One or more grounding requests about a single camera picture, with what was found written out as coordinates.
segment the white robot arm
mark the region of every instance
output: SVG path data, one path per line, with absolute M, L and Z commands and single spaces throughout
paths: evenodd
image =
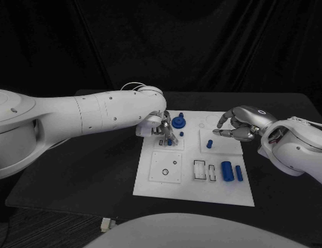
M 165 107 L 162 91 L 151 86 L 56 98 L 0 89 L 0 179 L 21 171 L 55 145 L 86 134 L 138 125 L 138 136 L 167 134 L 177 143 Z
M 236 129 L 221 130 L 229 118 Z M 285 173 L 300 176 L 306 172 L 322 184 L 322 130 L 311 123 L 322 126 L 298 117 L 277 121 L 259 108 L 240 106 L 224 113 L 213 133 L 239 141 L 252 141 L 259 134 L 259 154 Z

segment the blue cylinder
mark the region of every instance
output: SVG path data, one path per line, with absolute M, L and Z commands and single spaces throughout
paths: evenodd
M 242 167 L 237 165 L 234 169 L 237 170 L 237 180 L 243 181 L 244 179 L 243 179 Z
M 224 181 L 231 182 L 234 180 L 231 163 L 224 161 L 221 163 Z
M 211 145 L 213 145 L 213 140 L 208 140 L 208 142 L 207 142 L 207 148 L 208 149 L 211 148 Z
M 185 119 L 183 117 L 175 117 L 172 119 L 172 126 L 177 129 L 184 128 L 184 126 L 185 126 Z

